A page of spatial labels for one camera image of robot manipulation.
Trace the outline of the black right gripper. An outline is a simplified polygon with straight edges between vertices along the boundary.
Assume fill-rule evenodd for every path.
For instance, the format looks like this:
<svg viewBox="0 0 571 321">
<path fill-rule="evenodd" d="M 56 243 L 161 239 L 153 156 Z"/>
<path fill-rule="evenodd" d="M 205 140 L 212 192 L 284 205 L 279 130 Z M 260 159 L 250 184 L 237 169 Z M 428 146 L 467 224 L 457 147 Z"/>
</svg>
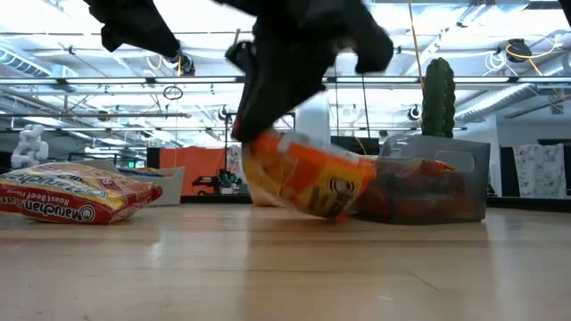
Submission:
<svg viewBox="0 0 571 321">
<path fill-rule="evenodd" d="M 232 62 L 244 72 L 244 89 L 232 137 L 247 143 L 325 89 L 322 81 L 337 51 L 351 48 L 359 74 L 381 72 L 393 58 L 393 41 L 362 0 L 213 0 L 255 18 L 256 40 L 238 44 Z"/>
</svg>

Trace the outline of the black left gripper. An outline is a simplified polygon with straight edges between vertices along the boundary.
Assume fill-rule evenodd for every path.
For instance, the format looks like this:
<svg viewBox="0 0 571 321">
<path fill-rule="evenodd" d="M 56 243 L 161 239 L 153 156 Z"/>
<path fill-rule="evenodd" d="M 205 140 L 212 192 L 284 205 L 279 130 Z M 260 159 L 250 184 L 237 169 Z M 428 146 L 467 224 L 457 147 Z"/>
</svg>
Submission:
<svg viewBox="0 0 571 321">
<path fill-rule="evenodd" d="M 153 0 L 83 0 L 89 13 L 103 24 L 101 38 L 109 52 L 132 45 L 173 58 L 180 44 Z"/>
</svg>

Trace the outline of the orange ramen noodle pack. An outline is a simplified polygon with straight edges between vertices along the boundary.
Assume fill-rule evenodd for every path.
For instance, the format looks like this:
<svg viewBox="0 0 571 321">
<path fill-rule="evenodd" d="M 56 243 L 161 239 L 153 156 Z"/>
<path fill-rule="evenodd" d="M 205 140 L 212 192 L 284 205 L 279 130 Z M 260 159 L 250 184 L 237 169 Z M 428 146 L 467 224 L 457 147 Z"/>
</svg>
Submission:
<svg viewBox="0 0 571 321">
<path fill-rule="evenodd" d="M 454 167 L 422 158 L 379 158 L 376 175 L 353 204 L 356 213 L 386 223 L 454 222 L 475 205 Z"/>
<path fill-rule="evenodd" d="M 243 172 L 256 206 L 334 219 L 376 177 L 375 160 L 299 132 L 269 130 L 242 145 Z"/>
</svg>

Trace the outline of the blue ramen noodle pack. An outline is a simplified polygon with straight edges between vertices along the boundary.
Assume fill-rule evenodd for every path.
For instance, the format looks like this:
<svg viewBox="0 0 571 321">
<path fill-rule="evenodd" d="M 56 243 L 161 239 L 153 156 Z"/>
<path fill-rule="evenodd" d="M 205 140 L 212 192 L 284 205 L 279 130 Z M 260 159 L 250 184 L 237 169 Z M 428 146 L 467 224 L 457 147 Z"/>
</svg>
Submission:
<svg viewBox="0 0 571 321">
<path fill-rule="evenodd" d="M 153 168 L 117 168 L 117 170 L 126 176 L 162 177 L 162 174 Z"/>
</svg>

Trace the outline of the red roast beef ramen pack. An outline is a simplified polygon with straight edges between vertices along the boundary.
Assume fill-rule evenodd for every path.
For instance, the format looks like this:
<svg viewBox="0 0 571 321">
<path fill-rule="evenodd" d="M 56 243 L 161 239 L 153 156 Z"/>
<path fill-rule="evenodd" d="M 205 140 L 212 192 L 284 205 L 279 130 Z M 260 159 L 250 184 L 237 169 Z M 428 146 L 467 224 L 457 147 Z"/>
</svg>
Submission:
<svg viewBox="0 0 571 321">
<path fill-rule="evenodd" d="M 45 222 L 109 225 L 161 196 L 154 182 L 81 163 L 46 163 L 0 175 L 0 211 Z"/>
</svg>

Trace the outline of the white column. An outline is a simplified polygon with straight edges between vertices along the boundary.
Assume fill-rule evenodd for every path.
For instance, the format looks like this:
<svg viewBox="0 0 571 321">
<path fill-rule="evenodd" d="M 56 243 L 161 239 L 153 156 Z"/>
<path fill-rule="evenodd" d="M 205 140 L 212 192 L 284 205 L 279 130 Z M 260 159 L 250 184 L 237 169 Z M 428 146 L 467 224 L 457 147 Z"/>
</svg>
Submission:
<svg viewBox="0 0 571 321">
<path fill-rule="evenodd" d="M 325 92 L 300 104 L 295 111 L 295 129 L 316 140 L 330 142 L 329 101 Z"/>
</svg>

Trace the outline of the patterned white cloth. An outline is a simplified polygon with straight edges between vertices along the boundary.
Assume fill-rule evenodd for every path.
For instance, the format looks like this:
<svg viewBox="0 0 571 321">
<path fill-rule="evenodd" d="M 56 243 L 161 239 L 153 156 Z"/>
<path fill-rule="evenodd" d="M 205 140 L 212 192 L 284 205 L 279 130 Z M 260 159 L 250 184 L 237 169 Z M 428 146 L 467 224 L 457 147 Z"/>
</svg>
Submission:
<svg viewBox="0 0 571 321">
<path fill-rule="evenodd" d="M 227 171 L 236 177 L 243 178 L 242 148 L 239 144 L 231 144 L 226 151 Z"/>
<path fill-rule="evenodd" d="M 513 148 L 522 198 L 565 199 L 564 145 L 525 144 Z"/>
</svg>

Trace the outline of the orange partition panel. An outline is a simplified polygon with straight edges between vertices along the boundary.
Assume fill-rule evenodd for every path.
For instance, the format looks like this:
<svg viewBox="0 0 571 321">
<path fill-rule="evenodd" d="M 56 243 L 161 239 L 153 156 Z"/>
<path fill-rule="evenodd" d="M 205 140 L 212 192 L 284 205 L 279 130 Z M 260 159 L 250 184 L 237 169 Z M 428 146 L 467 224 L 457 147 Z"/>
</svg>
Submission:
<svg viewBox="0 0 571 321">
<path fill-rule="evenodd" d="M 225 153 L 220 148 L 190 146 L 163 148 L 160 151 L 160 168 L 185 168 L 183 196 L 198 196 L 214 193 L 215 188 L 206 185 L 224 168 Z"/>
</svg>

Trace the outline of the green cactus plant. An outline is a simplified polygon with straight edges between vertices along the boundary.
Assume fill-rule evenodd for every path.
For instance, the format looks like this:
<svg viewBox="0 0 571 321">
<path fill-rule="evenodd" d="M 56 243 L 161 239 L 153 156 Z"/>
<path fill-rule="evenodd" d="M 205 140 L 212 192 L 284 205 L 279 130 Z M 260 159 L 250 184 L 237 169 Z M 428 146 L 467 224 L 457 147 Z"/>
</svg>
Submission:
<svg viewBox="0 0 571 321">
<path fill-rule="evenodd" d="M 456 113 L 454 71 L 444 58 L 426 68 L 422 102 L 422 135 L 453 138 Z"/>
</svg>

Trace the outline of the light grey plastic bin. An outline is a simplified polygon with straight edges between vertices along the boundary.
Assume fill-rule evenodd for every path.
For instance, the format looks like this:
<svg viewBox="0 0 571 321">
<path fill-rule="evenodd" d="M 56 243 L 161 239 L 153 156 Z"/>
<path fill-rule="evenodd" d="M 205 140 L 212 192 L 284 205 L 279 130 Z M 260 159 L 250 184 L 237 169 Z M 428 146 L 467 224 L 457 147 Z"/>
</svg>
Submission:
<svg viewBox="0 0 571 321">
<path fill-rule="evenodd" d="M 117 170 L 116 165 L 109 160 L 82 160 L 80 164 L 85 164 L 93 168 L 103 169 L 116 174 L 121 174 Z M 162 189 L 162 195 L 157 200 L 150 203 L 152 207 L 179 205 L 183 190 L 185 168 L 157 170 L 162 174 L 162 177 L 127 177 L 141 182 L 154 183 Z"/>
</svg>

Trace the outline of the white humanoid figure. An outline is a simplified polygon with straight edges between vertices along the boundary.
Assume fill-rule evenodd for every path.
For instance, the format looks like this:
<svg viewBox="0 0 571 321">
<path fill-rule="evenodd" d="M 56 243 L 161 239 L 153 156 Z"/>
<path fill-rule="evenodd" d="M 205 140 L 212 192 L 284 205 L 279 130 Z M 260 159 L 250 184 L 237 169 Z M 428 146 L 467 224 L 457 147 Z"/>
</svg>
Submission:
<svg viewBox="0 0 571 321">
<path fill-rule="evenodd" d="M 48 158 L 49 144 L 41 138 L 44 130 L 42 125 L 28 124 L 19 133 L 20 141 L 11 156 L 13 169 L 33 167 Z"/>
</svg>

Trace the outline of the dark translucent plastic bin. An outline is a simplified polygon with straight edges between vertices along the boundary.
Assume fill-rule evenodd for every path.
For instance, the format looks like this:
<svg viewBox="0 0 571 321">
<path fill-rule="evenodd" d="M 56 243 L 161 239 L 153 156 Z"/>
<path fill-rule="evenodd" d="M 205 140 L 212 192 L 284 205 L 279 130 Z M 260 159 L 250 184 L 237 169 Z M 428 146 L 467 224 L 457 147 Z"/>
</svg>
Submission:
<svg viewBox="0 0 571 321">
<path fill-rule="evenodd" d="M 468 196 L 477 205 L 485 205 L 489 180 L 489 161 L 491 146 L 488 143 L 471 142 L 453 138 L 434 136 L 395 136 L 387 139 L 380 149 L 379 158 L 422 158 L 440 161 L 454 167 L 466 179 Z M 363 215 L 356 218 L 386 223 Z M 485 218 L 473 214 L 454 222 L 437 221 L 435 223 L 386 223 L 395 225 L 436 225 L 451 223 L 477 222 Z"/>
</svg>

